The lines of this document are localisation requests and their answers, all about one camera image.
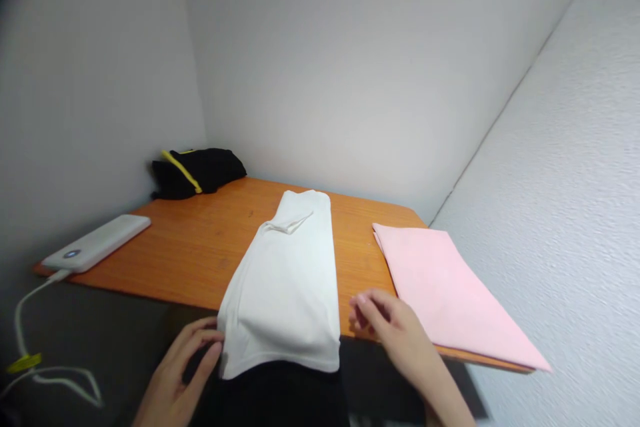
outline textured wall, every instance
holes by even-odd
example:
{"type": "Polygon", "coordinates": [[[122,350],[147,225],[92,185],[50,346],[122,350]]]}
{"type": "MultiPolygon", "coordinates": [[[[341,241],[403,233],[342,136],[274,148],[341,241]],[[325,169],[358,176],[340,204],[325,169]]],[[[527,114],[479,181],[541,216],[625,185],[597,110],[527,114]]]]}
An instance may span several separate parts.
{"type": "Polygon", "coordinates": [[[640,422],[640,0],[575,0],[437,217],[555,369],[497,426],[640,422]]]}
{"type": "Polygon", "coordinates": [[[430,222],[570,0],[187,0],[209,140],[430,222]]]}
{"type": "MultiPolygon", "coordinates": [[[[0,360],[17,355],[30,267],[149,199],[161,148],[206,143],[185,0],[5,0],[0,26],[0,360]]],[[[95,371],[107,407],[26,382],[26,425],[108,425],[131,395],[163,306],[58,284],[29,300],[45,365],[95,371]]]]}

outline wooden table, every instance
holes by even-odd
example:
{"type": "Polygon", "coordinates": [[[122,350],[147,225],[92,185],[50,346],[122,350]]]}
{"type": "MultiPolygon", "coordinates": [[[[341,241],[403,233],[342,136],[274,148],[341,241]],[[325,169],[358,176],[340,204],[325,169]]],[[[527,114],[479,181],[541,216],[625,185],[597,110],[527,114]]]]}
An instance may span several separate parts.
{"type": "MultiPolygon", "coordinates": [[[[151,218],[151,227],[84,274],[76,284],[218,310],[231,276],[258,227],[270,220],[285,190],[305,188],[243,178],[211,195],[187,200],[155,200],[134,211],[151,218]]],[[[331,198],[333,243],[341,333],[355,336],[349,324],[349,299],[367,288],[395,293],[384,255],[371,224],[420,227],[411,209],[336,193],[331,198]]],[[[35,267],[40,275],[50,271],[35,267]]],[[[444,357],[516,372],[532,372],[463,350],[438,346],[444,357]]]]}

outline right hand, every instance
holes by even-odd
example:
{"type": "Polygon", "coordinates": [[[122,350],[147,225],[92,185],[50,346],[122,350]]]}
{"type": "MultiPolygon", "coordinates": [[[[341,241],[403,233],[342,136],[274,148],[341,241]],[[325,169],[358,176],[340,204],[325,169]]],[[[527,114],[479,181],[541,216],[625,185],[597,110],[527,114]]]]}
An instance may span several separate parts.
{"type": "Polygon", "coordinates": [[[361,292],[349,305],[353,326],[373,329],[396,369],[422,392],[441,359],[411,307],[378,289],[361,292]]]}

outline pink cloth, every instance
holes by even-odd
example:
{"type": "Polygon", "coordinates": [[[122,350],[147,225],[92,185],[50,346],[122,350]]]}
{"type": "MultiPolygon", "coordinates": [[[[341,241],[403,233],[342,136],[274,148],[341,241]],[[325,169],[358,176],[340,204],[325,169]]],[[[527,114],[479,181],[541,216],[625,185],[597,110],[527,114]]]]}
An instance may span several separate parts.
{"type": "Polygon", "coordinates": [[[373,230],[398,296],[413,308],[434,344],[551,372],[447,232],[379,224],[373,230]]]}

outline charging cable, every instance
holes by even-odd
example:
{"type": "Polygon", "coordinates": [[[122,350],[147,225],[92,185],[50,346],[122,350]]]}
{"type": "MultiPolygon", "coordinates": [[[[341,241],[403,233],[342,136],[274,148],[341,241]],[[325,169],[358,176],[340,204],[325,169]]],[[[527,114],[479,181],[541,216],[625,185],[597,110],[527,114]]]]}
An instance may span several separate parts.
{"type": "MultiPolygon", "coordinates": [[[[18,305],[15,307],[15,315],[13,317],[13,322],[15,327],[15,337],[18,343],[18,352],[23,358],[30,357],[27,351],[27,346],[25,345],[25,338],[22,333],[21,317],[22,317],[22,307],[24,303],[27,301],[27,299],[35,295],[44,287],[50,284],[53,284],[55,282],[60,282],[62,279],[66,278],[70,273],[71,271],[69,270],[58,270],[58,272],[56,272],[51,277],[49,277],[44,284],[42,284],[38,288],[35,288],[31,292],[29,292],[27,295],[22,297],[22,300],[20,300],[20,302],[18,302],[18,305]]],[[[91,373],[91,371],[83,368],[78,368],[78,367],[44,367],[44,368],[31,367],[26,373],[20,375],[20,377],[17,377],[16,379],[12,380],[9,383],[9,385],[0,394],[0,399],[4,398],[18,382],[28,377],[32,377],[33,381],[37,382],[38,384],[58,384],[58,385],[65,386],[68,389],[72,390],[74,393],[76,393],[78,396],[80,396],[82,399],[86,400],[88,403],[93,405],[94,407],[100,408],[104,405],[104,403],[102,402],[102,395],[100,394],[100,388],[98,387],[98,383],[95,381],[95,378],[93,377],[93,374],[91,373]],[[91,389],[93,390],[93,395],[89,394],[86,390],[84,390],[82,387],[80,387],[78,384],[76,384],[72,380],[69,380],[66,378],[47,378],[47,377],[42,377],[40,375],[46,372],[60,372],[60,371],[75,372],[77,374],[84,375],[91,385],[91,389]]]]}

